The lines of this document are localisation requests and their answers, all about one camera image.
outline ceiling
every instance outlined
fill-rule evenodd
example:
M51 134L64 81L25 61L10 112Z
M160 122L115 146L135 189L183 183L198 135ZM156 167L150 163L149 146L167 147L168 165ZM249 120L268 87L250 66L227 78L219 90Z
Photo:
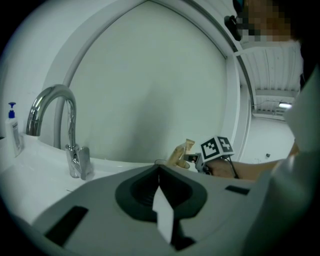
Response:
M294 103L300 92L303 59L298 42L266 42L242 39L240 55L253 93L252 114L284 120L279 103Z

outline hand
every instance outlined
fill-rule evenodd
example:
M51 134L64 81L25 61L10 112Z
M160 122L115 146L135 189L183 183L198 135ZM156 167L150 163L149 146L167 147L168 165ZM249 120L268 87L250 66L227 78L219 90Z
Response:
M234 178L232 167L226 160L217 159L206 163L211 175L223 178Z

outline chrome faucet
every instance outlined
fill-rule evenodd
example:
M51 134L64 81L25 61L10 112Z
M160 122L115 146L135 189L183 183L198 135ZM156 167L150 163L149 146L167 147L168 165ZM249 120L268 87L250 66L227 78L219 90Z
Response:
M76 99L72 91L65 85L56 84L43 90L34 100L29 112L25 133L31 136L40 136L41 125L48 105L57 97L66 100L68 106L68 140L65 146L66 157L69 164L70 175L73 178L81 177L85 180L93 171L90 163L88 147L79 148L76 144Z

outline soap dispenser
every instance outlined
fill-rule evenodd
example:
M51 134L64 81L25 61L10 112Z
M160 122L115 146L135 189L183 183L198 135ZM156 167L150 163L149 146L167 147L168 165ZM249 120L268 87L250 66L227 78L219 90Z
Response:
M22 149L19 138L18 121L13 110L15 104L15 102L9 103L11 110L9 111L8 118L5 120L5 136L9 150L14 157L18 156Z

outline human arm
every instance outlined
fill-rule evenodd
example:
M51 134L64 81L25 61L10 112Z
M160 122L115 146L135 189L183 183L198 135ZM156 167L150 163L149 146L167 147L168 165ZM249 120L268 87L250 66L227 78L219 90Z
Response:
M296 143L294 143L289 153L289 156L296 155L298 153L299 153L299 148L296 145ZM279 161L282 161L282 160L259 163L259 164L233 162L233 165L240 179L255 181L259 177L261 172L273 169ZM222 159L213 160L208 162L206 165L209 167L210 172L213 176L224 177L224 178L234 177L232 172L232 166L226 160L222 160Z

